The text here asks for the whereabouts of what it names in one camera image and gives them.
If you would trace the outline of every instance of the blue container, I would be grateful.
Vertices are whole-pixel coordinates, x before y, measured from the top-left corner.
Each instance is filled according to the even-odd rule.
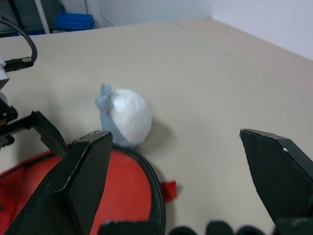
[[[93,29],[94,22],[92,15],[61,13],[55,17],[58,29],[86,30]]]

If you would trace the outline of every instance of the cable connector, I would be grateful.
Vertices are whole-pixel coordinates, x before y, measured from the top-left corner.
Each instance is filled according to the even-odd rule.
[[[32,67],[34,63],[32,62],[30,57],[25,57],[21,59],[12,59],[5,61],[4,69],[6,72],[26,69],[28,67]]]

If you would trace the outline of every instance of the beige table surface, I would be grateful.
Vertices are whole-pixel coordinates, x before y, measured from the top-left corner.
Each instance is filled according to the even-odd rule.
[[[101,83],[139,92],[155,118],[139,151],[161,180],[180,185],[168,229],[188,225],[201,235],[222,219],[272,230],[239,131],[289,137],[313,157],[313,61],[209,18],[32,38],[35,66],[10,73],[3,89],[21,117],[40,110],[71,141],[101,128]],[[30,49],[21,37],[1,38],[0,54]],[[1,150],[0,171],[44,149],[36,133],[21,133]]]

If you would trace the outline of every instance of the white ball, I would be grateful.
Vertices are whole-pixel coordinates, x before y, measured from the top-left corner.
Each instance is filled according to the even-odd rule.
[[[110,98],[110,115],[123,137],[134,145],[144,142],[152,125],[147,102],[139,94],[126,89],[113,91]]]

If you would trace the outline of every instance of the black cable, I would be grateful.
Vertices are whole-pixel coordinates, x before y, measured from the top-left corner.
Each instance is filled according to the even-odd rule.
[[[16,70],[21,70],[21,69],[25,69],[25,68],[33,66],[38,56],[37,48],[34,42],[31,40],[31,38],[28,36],[28,34],[24,30],[22,30],[21,28],[19,28],[12,22],[10,22],[7,18],[0,16],[0,24],[1,23],[15,29],[19,34],[21,34],[30,45],[30,48],[32,51],[31,57],[5,61],[6,63],[6,65],[4,66],[5,71],[6,72],[16,71]]]

